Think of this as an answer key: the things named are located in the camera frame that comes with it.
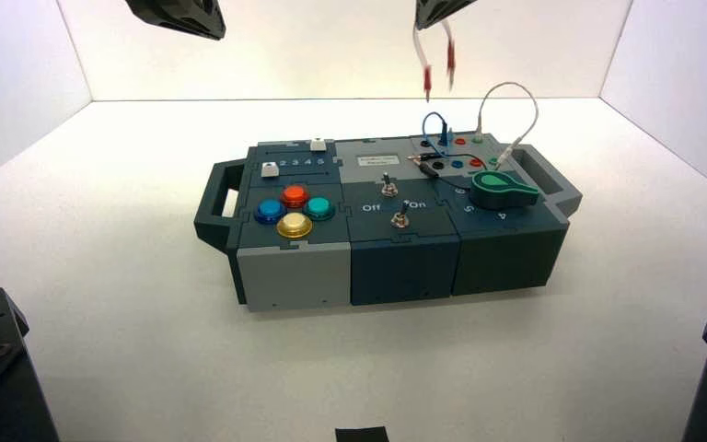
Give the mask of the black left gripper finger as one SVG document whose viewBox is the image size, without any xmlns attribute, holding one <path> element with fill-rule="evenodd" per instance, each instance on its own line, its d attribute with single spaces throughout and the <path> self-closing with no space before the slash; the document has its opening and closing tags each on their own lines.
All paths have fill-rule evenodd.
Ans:
<svg viewBox="0 0 707 442">
<path fill-rule="evenodd" d="M 147 24 L 220 41 L 226 24 L 215 0 L 126 0 L 132 13 Z"/>
</svg>

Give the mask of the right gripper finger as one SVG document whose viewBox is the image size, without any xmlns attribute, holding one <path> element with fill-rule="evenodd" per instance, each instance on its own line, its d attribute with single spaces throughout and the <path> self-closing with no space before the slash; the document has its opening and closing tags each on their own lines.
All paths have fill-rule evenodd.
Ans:
<svg viewBox="0 0 707 442">
<path fill-rule="evenodd" d="M 414 27 L 427 29 L 444 18 L 446 0 L 416 0 Z"/>
<path fill-rule="evenodd" d="M 445 19 L 457 13 L 459 10 L 472 5 L 476 0 L 443 0 L 439 1 L 435 7 L 435 17 L 439 20 Z"/>
</svg>

